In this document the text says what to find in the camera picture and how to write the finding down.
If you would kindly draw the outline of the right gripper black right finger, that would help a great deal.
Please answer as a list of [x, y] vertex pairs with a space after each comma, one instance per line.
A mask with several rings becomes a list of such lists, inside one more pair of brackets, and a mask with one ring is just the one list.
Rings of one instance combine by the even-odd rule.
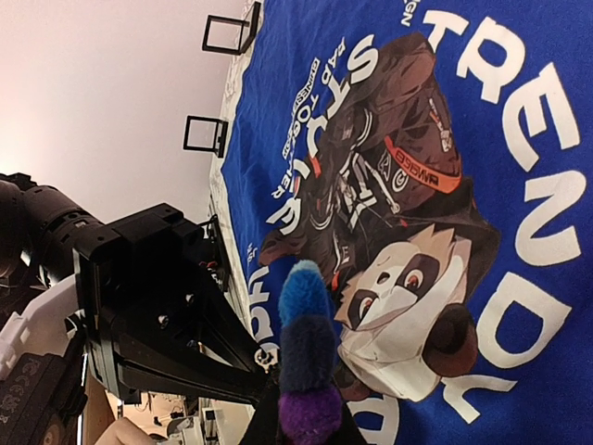
[[363, 437], [347, 404], [342, 404], [342, 425], [337, 431], [338, 445], [368, 445]]

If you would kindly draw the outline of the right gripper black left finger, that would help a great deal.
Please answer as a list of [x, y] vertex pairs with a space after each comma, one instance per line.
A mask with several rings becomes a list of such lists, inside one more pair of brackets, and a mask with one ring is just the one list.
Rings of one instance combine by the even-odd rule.
[[261, 399], [247, 426], [240, 445], [281, 445], [285, 443], [279, 422], [279, 376], [270, 375]]

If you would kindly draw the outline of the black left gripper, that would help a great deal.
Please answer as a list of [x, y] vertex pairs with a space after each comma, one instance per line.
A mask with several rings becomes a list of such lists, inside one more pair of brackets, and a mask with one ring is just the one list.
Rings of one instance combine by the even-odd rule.
[[90, 372], [109, 392], [259, 402], [267, 382], [255, 361], [259, 344], [187, 256], [201, 234], [159, 204], [75, 242]]

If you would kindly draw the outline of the blue printed t-shirt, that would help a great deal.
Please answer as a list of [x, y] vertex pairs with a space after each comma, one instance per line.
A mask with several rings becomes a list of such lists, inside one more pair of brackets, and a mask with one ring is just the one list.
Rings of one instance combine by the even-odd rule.
[[256, 339], [314, 261], [368, 443], [590, 443], [591, 3], [263, 12], [221, 168]]

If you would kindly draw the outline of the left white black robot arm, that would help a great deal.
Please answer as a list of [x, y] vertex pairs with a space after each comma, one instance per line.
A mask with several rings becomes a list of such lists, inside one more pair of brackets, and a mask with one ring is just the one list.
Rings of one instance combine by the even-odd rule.
[[1, 178], [3, 301], [73, 278], [91, 374], [120, 399], [159, 392], [256, 404], [259, 345], [225, 298], [218, 221], [159, 204], [102, 223], [29, 175]]

